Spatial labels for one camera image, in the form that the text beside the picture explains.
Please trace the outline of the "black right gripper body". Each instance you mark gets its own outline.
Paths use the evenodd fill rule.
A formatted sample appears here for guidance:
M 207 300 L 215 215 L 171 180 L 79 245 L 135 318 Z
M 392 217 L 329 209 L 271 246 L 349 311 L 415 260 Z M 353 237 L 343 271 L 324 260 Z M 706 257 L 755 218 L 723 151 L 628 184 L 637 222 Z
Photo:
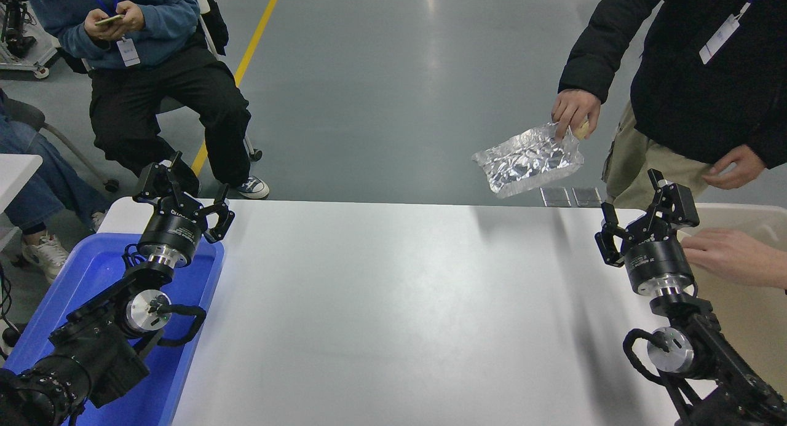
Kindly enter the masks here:
M 688 288 L 695 284 L 677 229 L 674 224 L 652 228 L 631 224 L 626 228 L 623 260 L 632 288 Z

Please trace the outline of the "person's hand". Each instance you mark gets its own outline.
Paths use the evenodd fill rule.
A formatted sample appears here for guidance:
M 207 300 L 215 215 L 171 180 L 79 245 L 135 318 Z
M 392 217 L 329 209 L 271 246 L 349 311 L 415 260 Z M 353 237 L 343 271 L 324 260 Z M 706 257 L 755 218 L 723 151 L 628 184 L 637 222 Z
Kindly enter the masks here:
M 728 228 L 708 228 L 681 239 L 689 263 L 717 277 L 749 286 L 769 286 L 773 275 L 767 244 Z

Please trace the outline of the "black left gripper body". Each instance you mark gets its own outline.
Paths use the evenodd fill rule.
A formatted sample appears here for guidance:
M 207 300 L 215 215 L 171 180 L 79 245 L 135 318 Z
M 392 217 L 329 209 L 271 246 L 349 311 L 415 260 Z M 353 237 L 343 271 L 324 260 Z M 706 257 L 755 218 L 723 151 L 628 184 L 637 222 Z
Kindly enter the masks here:
M 181 259 L 191 259 L 199 246 L 202 231 L 191 219 L 173 210 L 155 211 L 138 241 L 138 252 L 149 256 L 174 251 Z

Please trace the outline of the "person's left hand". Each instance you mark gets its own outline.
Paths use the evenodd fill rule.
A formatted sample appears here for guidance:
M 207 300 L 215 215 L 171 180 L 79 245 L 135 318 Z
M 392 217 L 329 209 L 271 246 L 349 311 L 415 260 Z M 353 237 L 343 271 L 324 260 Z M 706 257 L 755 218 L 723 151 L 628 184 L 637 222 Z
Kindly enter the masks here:
M 731 190 L 752 182 L 765 170 L 765 162 L 748 145 L 740 145 L 717 160 L 702 178 L 711 187 Z
M 145 17 L 141 7 L 132 1 L 119 1 L 116 13 L 123 15 L 123 19 L 116 21 L 116 31 L 119 34 L 141 31 L 145 28 Z

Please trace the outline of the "person's right hand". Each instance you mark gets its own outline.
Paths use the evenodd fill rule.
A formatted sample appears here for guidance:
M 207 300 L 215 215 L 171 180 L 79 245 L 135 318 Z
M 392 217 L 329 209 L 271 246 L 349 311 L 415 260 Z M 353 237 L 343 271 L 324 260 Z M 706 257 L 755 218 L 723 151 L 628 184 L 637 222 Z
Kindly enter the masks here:
M 84 23 L 84 30 L 93 41 L 116 41 L 124 34 L 116 31 L 116 21 L 123 19 L 123 15 L 109 15 L 101 9 L 88 12 Z
M 601 100 L 593 93 L 580 89 L 566 89 L 556 96 L 551 120 L 557 124 L 556 140 L 562 140 L 569 128 L 579 140 L 590 137 L 598 126 Z

